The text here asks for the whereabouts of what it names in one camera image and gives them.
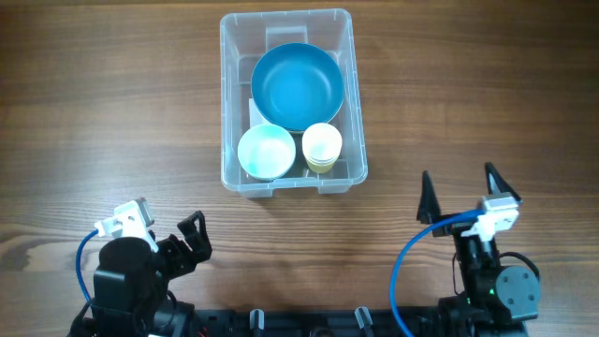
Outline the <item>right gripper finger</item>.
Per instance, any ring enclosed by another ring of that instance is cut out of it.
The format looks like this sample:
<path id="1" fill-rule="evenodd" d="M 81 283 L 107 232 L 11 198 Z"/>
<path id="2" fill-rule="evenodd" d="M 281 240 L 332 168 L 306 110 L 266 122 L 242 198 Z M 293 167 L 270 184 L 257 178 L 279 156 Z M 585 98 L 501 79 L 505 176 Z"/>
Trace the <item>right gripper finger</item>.
<path id="1" fill-rule="evenodd" d="M 487 188 L 490 195 L 499 195 L 509 193 L 518 204 L 522 203 L 520 195 L 512 188 L 512 186 L 501 176 L 499 171 L 491 162 L 485 164 L 485 174 L 487 180 Z"/>
<path id="2" fill-rule="evenodd" d="M 416 220 L 421 224 L 434 224 L 441 218 L 441 208 L 434 191 L 430 174 L 424 170 L 421 180 L 421 196 L 416 213 Z"/>

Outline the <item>light blue plastic bowl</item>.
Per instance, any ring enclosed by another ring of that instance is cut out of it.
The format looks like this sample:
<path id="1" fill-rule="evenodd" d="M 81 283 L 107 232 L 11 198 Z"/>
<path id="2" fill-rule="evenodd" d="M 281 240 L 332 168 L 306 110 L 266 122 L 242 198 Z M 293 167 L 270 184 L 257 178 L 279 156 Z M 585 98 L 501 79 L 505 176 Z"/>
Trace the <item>light blue plastic bowl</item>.
<path id="1" fill-rule="evenodd" d="M 241 167 L 253 178 L 269 181 L 283 177 L 296 159 L 291 134 L 278 125 L 256 125 L 248 129 L 238 144 Z"/>

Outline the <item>yellow plastic cup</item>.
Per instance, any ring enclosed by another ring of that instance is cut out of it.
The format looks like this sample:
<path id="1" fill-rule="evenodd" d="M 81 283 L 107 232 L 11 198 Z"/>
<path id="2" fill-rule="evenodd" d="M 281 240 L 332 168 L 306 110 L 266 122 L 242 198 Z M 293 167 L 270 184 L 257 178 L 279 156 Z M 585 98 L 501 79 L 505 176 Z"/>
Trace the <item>yellow plastic cup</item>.
<path id="1" fill-rule="evenodd" d="M 330 161 L 328 163 L 315 163 L 313 161 L 307 160 L 306 163 L 311 171 L 318 174 L 329 172 L 335 165 L 335 161 Z"/>

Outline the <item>cream plastic cup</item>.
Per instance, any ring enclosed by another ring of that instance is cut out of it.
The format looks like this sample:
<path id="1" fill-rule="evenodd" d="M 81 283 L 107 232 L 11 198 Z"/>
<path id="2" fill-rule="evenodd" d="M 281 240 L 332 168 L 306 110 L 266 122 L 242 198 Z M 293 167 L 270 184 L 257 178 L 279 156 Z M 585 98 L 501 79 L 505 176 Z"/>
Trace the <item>cream plastic cup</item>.
<path id="1" fill-rule="evenodd" d="M 335 161 L 343 147 L 340 131 L 333 125 L 319 123 L 309 126 L 302 136 L 302 151 L 305 158 L 316 164 Z"/>

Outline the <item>dark blue deep plate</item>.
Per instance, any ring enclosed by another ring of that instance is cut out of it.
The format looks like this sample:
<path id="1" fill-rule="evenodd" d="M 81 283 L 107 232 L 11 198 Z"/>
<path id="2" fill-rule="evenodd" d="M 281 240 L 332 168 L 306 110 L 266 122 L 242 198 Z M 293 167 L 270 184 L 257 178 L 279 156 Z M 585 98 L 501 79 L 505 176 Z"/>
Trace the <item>dark blue deep plate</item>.
<path id="1" fill-rule="evenodd" d="M 343 73 L 335 60 L 307 43 L 286 43 L 256 63 L 251 93 L 261 116 L 289 132 L 328 123 L 344 101 Z"/>

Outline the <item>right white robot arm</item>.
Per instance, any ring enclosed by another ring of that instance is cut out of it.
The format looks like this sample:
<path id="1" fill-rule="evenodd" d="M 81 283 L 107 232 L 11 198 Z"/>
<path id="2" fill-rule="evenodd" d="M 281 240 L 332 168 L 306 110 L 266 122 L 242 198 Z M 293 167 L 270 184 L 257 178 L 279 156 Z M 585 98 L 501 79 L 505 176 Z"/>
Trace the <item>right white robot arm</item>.
<path id="1" fill-rule="evenodd" d="M 538 317 L 540 271 L 520 253 L 500 252 L 495 241 L 516 224 L 521 197 L 490 162 L 485 173 L 488 193 L 476 206 L 482 213 L 431 232 L 453 238 L 463 290 L 412 310 L 417 336 L 526 336 L 525 322 Z"/>

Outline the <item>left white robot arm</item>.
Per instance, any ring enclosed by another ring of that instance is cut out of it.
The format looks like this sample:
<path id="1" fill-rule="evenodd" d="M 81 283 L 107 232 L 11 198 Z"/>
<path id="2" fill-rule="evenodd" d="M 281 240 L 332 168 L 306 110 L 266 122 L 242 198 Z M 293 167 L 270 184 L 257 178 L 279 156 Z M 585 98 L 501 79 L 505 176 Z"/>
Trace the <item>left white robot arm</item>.
<path id="1" fill-rule="evenodd" d="M 115 239 L 102 247 L 95 295 L 75 316 L 67 336 L 207 336 L 195 306 L 168 289 L 171 280 L 211 258 L 204 214 L 194 212 L 177 228 L 184 239 L 169 235 L 156 253 L 140 238 Z"/>

